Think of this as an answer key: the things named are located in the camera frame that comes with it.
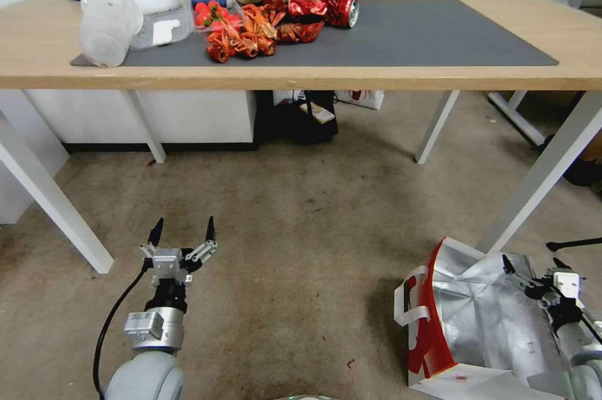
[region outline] crushed soda can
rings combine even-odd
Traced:
[[[288,0],[288,14],[293,19],[319,16],[333,27],[352,28],[357,22],[357,0]]]

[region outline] wooden tabletop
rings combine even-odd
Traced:
[[[0,10],[0,88],[602,90],[602,19],[551,0],[461,1],[558,66],[71,66],[79,54],[79,4],[26,0]]]

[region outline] gray desk mat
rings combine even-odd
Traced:
[[[130,50],[124,66],[222,66],[204,36]],[[82,55],[71,61],[90,66]],[[458,0],[362,0],[352,29],[325,27],[310,44],[225,66],[554,66],[558,62]]]

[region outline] white table leg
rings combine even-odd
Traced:
[[[146,143],[149,145],[150,151],[152,155],[155,157],[157,163],[165,162],[167,156],[165,155],[165,151],[163,150],[163,146],[155,132],[146,112],[144,111],[144,106],[140,101],[140,97],[136,90],[126,90],[124,91],[124,99],[126,104],[130,107],[132,111],[132,116],[138,124],[138,128],[144,135],[144,139]]]
[[[445,123],[447,116],[450,114],[453,104],[456,102],[459,94],[459,90],[446,91],[443,93],[443,97],[439,102],[437,111],[428,125],[428,129],[422,140],[422,143],[420,144],[420,147],[418,148],[418,152],[414,156],[417,164],[422,165],[424,162],[426,162],[426,158],[431,152],[431,149],[433,148],[433,145],[435,144],[435,141],[437,140],[437,137],[443,128],[443,124]]]
[[[99,273],[108,273],[113,258],[2,111],[0,111],[0,161],[4,162],[9,171],[94,269]]]
[[[508,107],[512,110],[516,110],[525,96],[527,95],[527,90],[516,90],[510,100],[508,101]]]
[[[539,156],[476,249],[500,251],[602,128],[602,92],[588,92]]]
[[[540,146],[545,141],[544,136],[516,111],[516,108],[519,106],[520,101],[522,101],[526,93],[526,91],[516,91],[508,102],[506,102],[506,100],[498,93],[489,93],[487,96],[498,110],[506,115],[506,117],[512,121],[535,146]]]

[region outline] red tomato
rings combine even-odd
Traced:
[[[194,7],[196,14],[209,14],[209,7],[205,2],[198,2]]]
[[[201,12],[200,12],[200,13],[199,13],[199,12],[197,12],[196,18],[197,18],[197,19],[199,19],[199,18],[200,18],[200,19],[202,19],[203,21],[204,21],[205,19],[209,19],[209,20],[211,20],[211,15],[210,15],[210,13],[209,13],[209,11],[208,11],[208,10],[201,10]]]
[[[211,23],[210,28],[211,28],[212,32],[214,32],[214,31],[222,31],[222,30],[224,30],[224,25],[220,21],[213,21]]]
[[[235,16],[234,14],[229,14],[228,16],[226,16],[226,20],[230,24],[232,24],[232,27],[234,27],[236,30],[240,29],[242,26],[240,18],[238,16]]]
[[[198,27],[207,27],[207,25],[209,24],[209,16],[202,16],[202,15],[198,15],[196,17],[196,19],[194,20],[194,22],[196,23],[196,25]]]
[[[209,1],[207,2],[207,6],[209,7],[209,10],[212,10],[215,7],[217,12],[221,14],[221,6],[218,4],[217,1]]]

